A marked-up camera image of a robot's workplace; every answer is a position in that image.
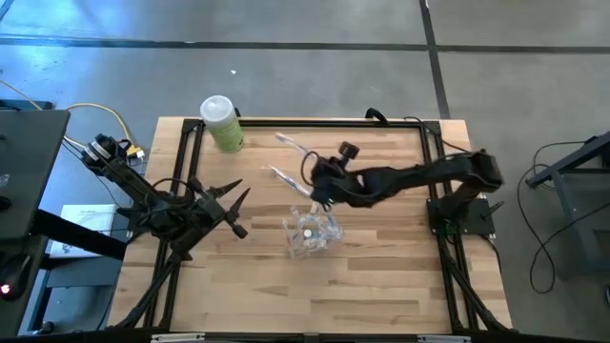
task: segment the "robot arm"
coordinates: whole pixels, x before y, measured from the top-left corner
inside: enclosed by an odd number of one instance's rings
[[[495,192],[502,184],[496,159],[485,151],[448,155],[429,165],[401,170],[373,167],[359,171],[345,170],[348,161],[356,158],[359,148],[343,142],[339,151],[340,159],[317,158],[311,173],[314,201],[371,208],[402,190],[457,180],[462,182],[457,191],[442,198],[442,212],[455,216],[481,192]]]
[[[131,209],[118,211],[137,223],[136,230],[150,232],[169,243],[173,253],[137,305],[124,320],[114,326],[115,328],[133,328],[165,279],[182,261],[193,259],[189,251],[220,223],[228,223],[239,238],[248,234],[237,223],[237,218],[239,208],[250,189],[243,192],[228,211],[217,202],[218,198],[230,192],[241,180],[220,188],[208,189],[204,189],[194,177],[188,182],[166,178],[151,185],[126,163],[128,148],[129,142],[126,147],[121,147],[111,137],[98,134],[95,141],[81,151],[81,160],[90,171],[114,182],[133,200]],[[158,191],[155,186],[163,181],[185,185],[186,195]]]

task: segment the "gray concrete floor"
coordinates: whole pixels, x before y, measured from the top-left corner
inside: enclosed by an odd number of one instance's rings
[[[428,3],[438,44],[610,45],[610,6],[603,0]],[[0,22],[0,38],[15,36],[426,42],[417,0],[15,0]],[[538,246],[520,219],[515,188],[539,146],[587,139],[609,129],[610,55],[441,53],[439,61],[451,117],[467,121],[473,145],[497,156],[506,179],[489,197],[506,203],[495,221],[515,328],[608,340],[610,307],[602,296],[607,275],[558,280],[546,295],[530,289],[528,270]],[[232,98],[246,116],[361,117],[368,107],[376,107],[391,117],[439,118],[430,66],[425,51],[0,46],[2,79],[58,108],[74,102],[110,106],[124,115],[144,147],[152,142],[158,116],[197,115],[201,101],[215,93]],[[0,89],[0,98],[14,97]],[[101,131],[123,135],[104,112],[72,114],[69,133],[77,139],[91,139]],[[546,151],[541,161],[552,162],[570,149]],[[110,187],[127,203],[119,189]],[[542,237],[564,224],[552,193],[524,194],[526,211]],[[63,204],[110,201],[99,182],[62,150],[41,207],[58,213]],[[537,266],[541,287],[548,267],[546,261]],[[88,293],[82,301],[92,304],[85,313],[67,311],[79,304],[63,300],[61,290],[54,296],[47,319],[60,321],[60,331],[90,330],[97,324],[104,302],[97,292],[82,292]],[[57,301],[63,306],[53,306]]]

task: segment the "wooden table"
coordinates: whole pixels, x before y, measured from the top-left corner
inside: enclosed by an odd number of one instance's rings
[[[159,118],[146,172],[148,181],[172,175],[183,119]],[[440,123],[445,140],[470,148],[463,121]],[[244,179],[222,204],[227,207],[246,188],[252,188],[240,219],[250,234],[239,240],[223,224],[193,249],[194,261],[184,262],[180,271],[172,330],[448,333],[437,242],[427,227],[427,188],[401,192],[373,209],[335,206],[336,218],[345,231],[342,242],[317,257],[288,259],[281,220],[290,218],[291,205],[306,211],[311,202],[263,168],[271,164],[300,179],[301,156],[277,142],[276,131],[327,156],[336,155],[343,140],[356,144],[360,154],[350,164],[353,169],[404,168],[422,162],[419,135],[412,129],[245,128],[245,146],[233,154],[218,151],[206,132],[197,177],[206,186]],[[183,177],[189,156],[187,153]],[[109,324],[120,321],[149,286],[157,245],[157,240],[146,234],[128,247]],[[494,252],[476,236],[465,236],[464,248],[473,287],[498,320],[510,327]],[[465,323],[463,297],[454,285]],[[157,320],[165,289],[161,294]]]

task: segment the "cable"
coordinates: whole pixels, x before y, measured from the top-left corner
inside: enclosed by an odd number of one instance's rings
[[[99,183],[102,184],[102,186],[104,186],[104,188],[106,189],[106,191],[108,191],[108,194],[111,196],[112,201],[114,201],[114,204],[116,204],[116,206],[118,206],[119,208],[121,208],[121,205],[118,204],[118,201],[116,201],[116,199],[114,198],[114,195],[112,195],[111,189],[108,187],[108,185],[106,185],[104,183],[104,181],[102,181],[101,178],[99,178],[99,176],[95,176],[97,178],[97,180],[99,181]]]
[[[486,236],[485,234],[480,234],[479,236],[481,238],[483,238],[484,240],[486,240],[487,243],[489,243],[489,245],[492,247],[492,249],[496,253],[496,259],[498,260],[499,273],[502,274],[502,260],[499,258],[498,248],[496,248],[496,245],[494,244],[494,242],[492,242],[492,240],[489,239],[489,237]]]
[[[532,288],[532,290],[534,290],[534,292],[538,293],[538,294],[547,294],[550,291],[553,290],[553,288],[555,287],[555,281],[556,281],[556,268],[555,268],[555,262],[553,261],[553,258],[551,257],[551,254],[548,252],[548,250],[546,249],[546,245],[553,239],[555,238],[558,234],[568,230],[569,228],[571,228],[574,224],[580,222],[582,219],[587,218],[590,215],[593,215],[607,207],[610,207],[610,202],[601,205],[600,207],[574,219],[572,222],[570,222],[569,224],[567,224],[566,226],[564,226],[563,228],[555,231],[553,234],[551,234],[544,242],[542,242],[542,240],[540,239],[540,237],[538,236],[538,234],[536,233],[536,231],[534,231],[534,228],[532,227],[532,225],[530,224],[529,220],[527,219],[527,216],[525,215],[525,211],[523,210],[523,206],[521,204],[521,198],[520,198],[520,186],[523,183],[523,180],[525,179],[525,177],[527,176],[527,174],[531,171],[534,170],[534,168],[536,167],[546,167],[548,168],[549,166],[544,165],[544,164],[535,164],[534,166],[532,166],[531,168],[529,168],[521,177],[521,179],[518,181],[517,183],[517,203],[518,203],[518,208],[521,212],[521,216],[523,217],[523,220],[525,221],[525,224],[527,225],[528,229],[532,232],[532,234],[534,235],[534,237],[538,240],[540,247],[538,248],[538,250],[536,251],[536,253],[534,254],[534,259],[532,260],[532,264],[530,265],[530,274],[529,274],[529,278],[530,278],[530,286]],[[549,286],[545,289],[545,290],[541,290],[539,288],[536,287],[536,285],[534,285],[534,267],[536,266],[536,262],[538,262],[538,256],[540,255],[540,252],[544,252],[544,254],[546,255],[546,257],[549,259],[549,262],[551,263],[551,282],[549,284]]]
[[[152,191],[147,192],[144,195],[144,199],[143,199],[144,205],[148,206],[147,213],[144,214],[142,217],[140,217],[138,219],[138,221],[135,224],[136,226],[141,227],[151,216],[153,216],[153,214],[181,210],[182,208],[184,208],[184,207],[188,206],[189,204],[191,204],[191,200],[193,200],[193,197],[194,197],[194,190],[191,188],[191,186],[188,183],[180,180],[179,178],[175,178],[175,177],[165,177],[165,178],[162,178],[162,179],[156,181],[155,183],[153,183],[152,184],[152,188],[155,189],[156,186],[162,184],[163,182],[168,182],[168,181],[175,181],[175,182],[178,182],[178,183],[184,185],[186,187],[187,191],[189,192],[189,194],[191,195],[191,199],[187,199],[187,201],[185,201],[184,204],[181,204],[180,206],[177,206],[177,207],[174,207],[174,208],[173,207],[169,207],[169,208],[164,208],[164,209],[160,209],[160,210],[151,211],[151,207],[148,205],[148,198],[149,198],[149,194],[151,194]],[[163,234],[164,235],[172,234],[176,230],[179,230],[179,228],[175,228],[174,230],[169,231],[169,232],[165,232]]]
[[[118,177],[120,177],[120,178],[123,180],[123,182],[125,182],[125,183],[129,183],[129,180],[127,180],[127,179],[125,178],[125,176],[123,176],[123,175],[122,175],[120,172],[118,172],[118,171],[117,171],[117,170],[116,170],[116,169],[115,169],[115,168],[112,166],[112,164],[108,163],[108,161],[106,160],[106,158],[104,158],[104,156],[102,156],[102,154],[101,154],[100,152],[98,152],[98,151],[97,151],[97,150],[96,150],[96,149],[93,147],[93,145],[92,145],[91,143],[87,143],[87,145],[88,145],[88,146],[89,146],[89,148],[90,148],[90,152],[95,153],[95,154],[96,154],[96,155],[99,157],[99,159],[98,159],[98,160],[99,160],[99,161],[101,161],[101,162],[104,164],[104,166],[106,166],[106,168],[108,168],[108,169],[110,169],[112,172],[114,172],[114,174],[115,174],[115,175],[117,175]],[[141,190],[139,190],[138,188],[134,188],[133,190],[134,190],[134,191],[139,192],[139,193],[140,193],[141,195],[143,195],[143,196],[146,196],[146,194],[145,194],[145,193],[143,193],[143,192],[142,192]]]
[[[5,82],[4,80],[0,79],[0,82],[3,83],[5,86],[7,86],[8,88],[12,89],[14,92],[16,92],[17,94],[23,96],[24,99],[28,100],[29,103],[31,103],[32,106],[34,106],[35,108],[39,109],[40,111],[42,110],[42,108],[40,106],[38,106],[38,104],[36,104],[33,100],[31,100],[27,95],[25,95],[24,93],[22,93],[20,90],[18,90],[17,88],[9,85],[7,82]]]
[[[445,144],[446,146],[451,147],[451,148],[453,148],[453,149],[455,149],[455,150],[459,150],[459,151],[462,151],[462,152],[469,152],[469,153],[470,153],[470,151],[467,151],[467,150],[465,150],[464,148],[460,148],[460,147],[458,147],[458,146],[455,146],[455,145],[453,145],[453,144],[451,144],[451,143],[447,142],[446,140],[442,139],[442,134],[440,134],[440,132],[437,132],[437,131],[432,130],[432,128],[430,128],[430,127],[428,126],[428,124],[426,124],[426,123],[425,123],[424,121],[422,121],[421,119],[419,119],[419,118],[417,118],[417,117],[414,117],[414,116],[411,116],[411,115],[408,115],[408,116],[406,116],[406,117],[403,117],[402,119],[404,119],[404,120],[407,120],[407,119],[415,119],[417,122],[419,122],[421,125],[423,125],[423,127],[424,127],[424,128],[426,128],[426,130],[430,131],[430,132],[431,132],[431,133],[433,133],[435,136],[438,136],[438,138],[440,138],[440,141],[441,141],[441,142],[443,142],[443,144]]]
[[[546,294],[546,293],[549,293],[550,291],[552,291],[553,287],[555,287],[555,262],[553,262],[553,258],[551,257],[551,254],[546,250],[546,247],[542,243],[542,240],[540,239],[540,237],[538,236],[538,234],[536,233],[536,231],[530,224],[530,221],[527,219],[527,216],[525,215],[525,211],[523,210],[523,206],[521,205],[521,191],[520,191],[521,184],[523,183],[523,180],[525,179],[527,174],[529,174],[535,167],[547,167],[548,168],[547,165],[537,164],[537,165],[530,167],[527,171],[525,171],[525,173],[521,176],[521,178],[519,179],[519,181],[517,183],[517,204],[518,204],[518,209],[521,212],[521,216],[523,217],[523,220],[525,221],[525,225],[527,225],[527,228],[530,230],[530,232],[532,232],[532,234],[534,235],[536,240],[538,240],[538,242],[540,244],[540,248],[544,251],[544,254],[546,254],[546,257],[549,259],[549,262],[551,263],[551,274],[553,276],[551,277],[551,284],[544,291],[539,290],[534,285],[534,274],[532,273],[532,270],[534,269],[535,263],[532,263],[532,266],[530,267],[530,286],[532,287],[532,290],[534,290],[534,292],[536,292],[538,294]]]
[[[305,177],[305,161],[307,161],[307,157],[309,157],[310,155],[315,156],[315,158],[317,158],[317,159],[320,158],[320,155],[317,154],[317,152],[315,152],[315,151],[307,151],[307,153],[305,153],[305,155],[303,156],[303,160],[301,161],[301,178],[303,179],[303,182],[305,182],[305,184],[307,186],[313,187],[314,184]]]
[[[36,104],[36,103],[35,103],[33,100],[31,100],[31,99],[30,99],[30,98],[29,98],[27,95],[25,95],[23,92],[21,92],[21,91],[20,91],[20,90],[18,90],[17,88],[15,88],[15,87],[11,86],[11,85],[10,85],[9,83],[7,83],[6,81],[4,81],[4,80],[0,79],[0,83],[4,84],[5,86],[7,86],[8,88],[10,88],[11,90],[15,91],[17,94],[19,94],[19,95],[23,96],[23,97],[24,97],[24,99],[28,100],[28,102],[30,102],[30,103],[31,103],[31,105],[32,105],[32,106],[34,106],[35,108],[37,108],[39,111],[42,111],[42,110],[43,110],[43,109],[42,109],[40,106],[38,106],[38,104]],[[108,107],[106,107],[106,106],[104,106],[104,105],[95,104],[95,103],[78,103],[78,104],[72,104],[72,105],[69,105],[69,106],[68,106],[68,107],[66,107],[64,110],[68,111],[68,110],[71,110],[71,109],[83,108],[83,107],[93,107],[93,108],[98,108],[98,109],[100,109],[100,110],[104,110],[104,111],[108,111],[108,112],[112,113],[112,114],[113,114],[113,115],[116,117],[116,119],[118,120],[118,122],[119,122],[119,124],[121,125],[121,127],[123,128],[123,132],[125,133],[125,136],[127,137],[127,139],[129,139],[129,140],[130,140],[130,142],[132,142],[132,143],[133,143],[133,139],[132,139],[132,137],[131,137],[131,135],[130,135],[130,133],[129,133],[129,130],[128,130],[128,128],[127,128],[127,125],[125,124],[125,121],[123,120],[123,117],[121,117],[121,115],[120,115],[120,114],[119,114],[117,111],[115,111],[115,110],[113,110],[113,109],[111,109],[111,108],[108,108]],[[79,147],[80,149],[85,149],[85,144],[80,143],[80,142],[78,142],[78,141],[76,141],[76,140],[74,140],[74,139],[70,138],[70,137],[69,137],[67,134],[66,134],[66,135],[64,135],[64,139],[66,139],[66,140],[67,140],[68,142],[70,142],[71,144],[73,144],[73,145],[75,145],[75,146]],[[138,153],[139,151],[142,151],[142,149],[141,149],[141,148],[138,148],[138,147],[136,147],[136,146],[132,146],[132,147],[130,148],[130,150],[128,151],[128,154],[129,154],[129,155],[136,154],[136,153]]]
[[[584,144],[584,143],[585,143],[585,141],[566,141],[566,142],[556,142],[556,143],[551,143],[551,144],[547,144],[547,145],[541,146],[536,151],[536,153],[534,153],[534,158],[532,159],[532,166],[536,166],[537,165],[536,160],[538,159],[539,153],[541,151],[543,151],[544,149],[546,149],[546,148],[554,147],[554,146],[558,146],[558,145]],[[534,167],[534,176],[536,176],[537,174],[538,174],[538,171],[536,171],[536,167]],[[546,185],[544,183],[540,184],[540,186],[543,187],[546,190],[549,190],[549,191],[554,191],[555,190],[555,187]]]
[[[111,289],[111,298],[108,300],[108,304],[106,305],[106,309],[104,310],[104,312],[102,313],[102,318],[99,320],[99,324],[97,324],[97,327],[95,327],[96,331],[99,331],[102,328],[102,325],[104,325],[104,319],[106,319],[106,315],[108,314],[108,311],[111,309],[111,304],[112,304],[112,290],[114,290],[114,288],[116,287],[116,284],[118,282],[118,276],[121,273],[119,272],[116,275],[116,278],[114,279],[114,283],[112,285],[112,289]]]
[[[125,137],[127,139],[129,139],[130,142],[133,143],[132,136],[130,135],[129,130],[127,129],[127,125],[125,124],[125,121],[123,120],[123,117],[121,117],[121,114],[119,114],[117,111],[115,111],[115,110],[113,110],[111,108],[108,108],[108,107],[106,107],[104,105],[95,104],[95,103],[78,103],[78,104],[69,105],[64,110],[69,111],[69,110],[72,110],[72,109],[84,108],[84,107],[93,107],[93,108],[97,108],[97,109],[108,111],[108,112],[112,113],[116,117],[116,120],[118,120],[118,123],[123,128],[123,132],[125,133]],[[77,145],[77,146],[81,147],[82,149],[85,149],[85,145],[83,143],[80,143],[80,142],[77,142],[75,140],[72,140],[67,135],[66,135],[66,138],[69,139],[69,141],[71,141],[74,145]]]
[[[538,260],[538,256],[539,256],[539,254],[540,254],[540,251],[541,251],[541,250],[543,250],[543,249],[546,249],[546,248],[545,248],[545,246],[546,246],[546,245],[547,245],[547,244],[548,244],[548,243],[549,243],[549,242],[550,242],[550,241],[551,241],[553,238],[555,238],[555,237],[556,237],[558,234],[560,234],[560,233],[562,233],[562,232],[564,232],[564,231],[566,231],[566,230],[570,229],[572,226],[574,226],[574,224],[576,224],[576,223],[580,222],[581,220],[583,220],[583,219],[585,219],[585,218],[587,218],[587,217],[589,217],[589,216],[591,216],[591,215],[593,215],[593,214],[595,214],[595,213],[597,213],[597,212],[599,212],[599,211],[601,211],[601,210],[603,210],[603,209],[606,209],[606,208],[608,208],[608,207],[610,207],[610,202],[607,202],[607,203],[605,203],[605,204],[603,204],[603,205],[599,206],[598,208],[596,208],[596,209],[594,209],[594,210],[592,210],[592,211],[590,211],[590,212],[588,212],[588,213],[586,213],[586,214],[581,215],[580,217],[578,217],[578,218],[574,219],[572,222],[570,222],[568,225],[564,226],[563,228],[561,228],[561,229],[559,229],[559,230],[555,231],[555,233],[551,234],[551,236],[549,236],[549,237],[548,237],[548,238],[547,238],[547,239],[544,241],[544,243],[542,243],[542,244],[541,244],[540,248],[538,248],[538,250],[536,251],[536,254],[534,255],[534,260],[532,260],[532,265],[530,266],[530,283],[531,283],[531,280],[532,280],[532,274],[533,274],[533,270],[534,270],[534,265],[536,264],[536,261]],[[555,283],[555,272],[553,272],[553,281],[554,281],[554,283]]]
[[[76,149],[76,147],[75,147],[75,146],[73,146],[73,145],[72,145],[70,142],[67,142],[67,143],[68,143],[68,144],[69,144],[71,147],[73,147],[74,149]],[[76,159],[78,159],[78,161],[80,161],[80,157],[78,157],[78,155],[77,155],[77,154],[76,154],[74,151],[70,150],[70,149],[69,149],[69,148],[66,146],[66,144],[65,144],[64,142],[61,142],[61,145],[62,145],[62,146],[63,146],[63,147],[64,147],[64,148],[65,148],[65,149],[66,149],[66,150],[69,152],[69,153],[71,153],[71,154],[72,154],[74,157],[76,157]],[[109,187],[108,187],[108,186],[107,186],[107,185],[106,185],[106,184],[105,184],[105,183],[102,181],[102,179],[100,179],[100,178],[99,178],[99,176],[97,176],[97,175],[95,175],[95,174],[94,174],[94,176],[97,178],[97,181],[99,181],[99,182],[102,184],[102,186],[104,186],[104,188],[105,188],[105,189],[106,189],[106,191],[108,192],[108,195],[109,195],[109,196],[112,198],[112,201],[114,202],[114,204],[115,204],[116,206],[118,206],[119,208],[122,208],[122,206],[121,206],[121,205],[119,205],[119,204],[118,204],[118,202],[116,201],[116,198],[114,198],[114,195],[112,195],[111,189],[110,189],[110,188],[109,188]]]

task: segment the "white lid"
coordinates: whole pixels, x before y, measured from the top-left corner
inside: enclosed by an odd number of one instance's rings
[[[229,98],[222,95],[214,95],[207,98],[199,108],[201,117],[206,125],[224,124],[234,117],[233,103]]]

